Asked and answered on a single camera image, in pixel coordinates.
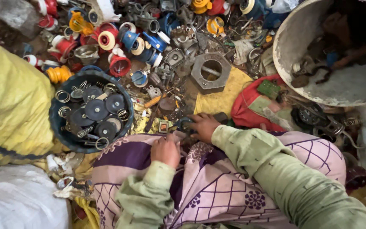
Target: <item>white plastic bag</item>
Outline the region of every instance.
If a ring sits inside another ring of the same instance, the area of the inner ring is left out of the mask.
[[[56,198],[56,185],[33,165],[0,167],[0,228],[71,228],[67,199]]]

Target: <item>person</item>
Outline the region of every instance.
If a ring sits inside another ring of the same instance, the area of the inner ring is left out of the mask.
[[[200,142],[188,153],[178,131],[126,136],[101,152],[92,174],[101,228],[366,228],[329,141],[190,118]]]

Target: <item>dark blue basket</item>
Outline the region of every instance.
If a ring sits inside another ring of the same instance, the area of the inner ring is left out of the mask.
[[[66,80],[58,90],[64,90],[68,93],[71,93],[72,86],[79,86],[85,80],[92,84],[95,84],[97,81],[103,83],[104,85],[108,83],[115,84],[124,95],[127,105],[126,109],[129,112],[128,121],[126,122],[124,129],[118,134],[117,137],[110,141],[110,143],[116,141],[118,138],[125,136],[129,128],[131,127],[134,119],[133,104],[128,92],[118,83],[118,81],[114,79],[114,77],[109,76],[104,72],[99,72],[95,70],[80,71],[79,73],[71,76],[68,80]],[[62,131],[60,129],[62,126],[66,125],[66,119],[58,115],[58,110],[63,106],[66,106],[66,103],[61,103],[55,98],[52,99],[52,105],[49,109],[49,120],[50,126],[54,132],[54,136],[58,138],[63,145],[67,146],[72,152],[84,154],[98,152],[99,150],[96,149],[95,146],[88,146],[84,145],[82,142],[77,142],[77,136],[66,130]]]

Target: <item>purple patterned fabric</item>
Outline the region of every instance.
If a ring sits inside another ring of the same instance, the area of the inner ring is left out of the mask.
[[[344,184],[344,159],[332,143],[294,131],[276,135],[304,164]],[[113,197],[126,177],[145,175],[150,147],[158,138],[150,134],[127,136],[109,145],[97,158],[92,180],[101,228],[115,227],[121,208]],[[211,222],[296,228],[255,179],[245,177],[220,149],[196,143],[184,165],[176,170],[170,188],[175,209],[164,218],[166,228]]]

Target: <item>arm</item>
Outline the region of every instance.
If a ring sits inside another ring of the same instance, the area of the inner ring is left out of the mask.
[[[123,208],[116,228],[157,229],[173,210],[170,185],[180,161],[180,153],[171,135],[155,140],[151,164],[143,179],[129,176],[120,187],[115,201]]]
[[[220,125],[211,140],[239,172],[254,176],[298,228],[366,228],[366,207],[340,183],[293,157],[273,135]]]

